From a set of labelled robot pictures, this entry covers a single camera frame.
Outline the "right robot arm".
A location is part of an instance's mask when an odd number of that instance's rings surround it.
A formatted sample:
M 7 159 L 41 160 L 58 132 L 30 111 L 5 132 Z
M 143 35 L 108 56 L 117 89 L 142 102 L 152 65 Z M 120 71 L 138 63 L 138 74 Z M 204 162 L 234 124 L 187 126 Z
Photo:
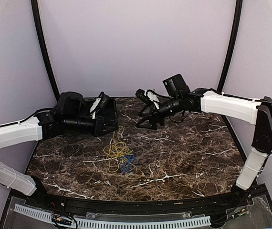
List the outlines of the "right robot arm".
M 168 93 L 163 102 L 153 90 L 136 91 L 136 97 L 146 104 L 138 114 L 138 128 L 156 130 L 165 124 L 165 118 L 186 111 L 229 116 L 255 126 L 251 151 L 235 183 L 237 189 L 227 195 L 227 203 L 237 207 L 272 154 L 272 99 L 242 98 L 207 88 L 191 91 L 181 74 L 165 79 L 163 85 Z

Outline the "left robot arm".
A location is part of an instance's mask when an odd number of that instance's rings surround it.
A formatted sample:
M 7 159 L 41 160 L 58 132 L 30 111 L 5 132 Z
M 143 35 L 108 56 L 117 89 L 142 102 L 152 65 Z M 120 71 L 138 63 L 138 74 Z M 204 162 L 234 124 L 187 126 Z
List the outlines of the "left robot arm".
M 0 149 L 26 142 L 55 138 L 67 132 L 101 137 L 118 130 L 114 98 L 101 92 L 86 99 L 77 92 L 61 93 L 53 108 L 42 108 L 25 119 L 0 125 Z M 32 198 L 47 208 L 51 198 L 41 181 L 0 162 L 0 184 Z

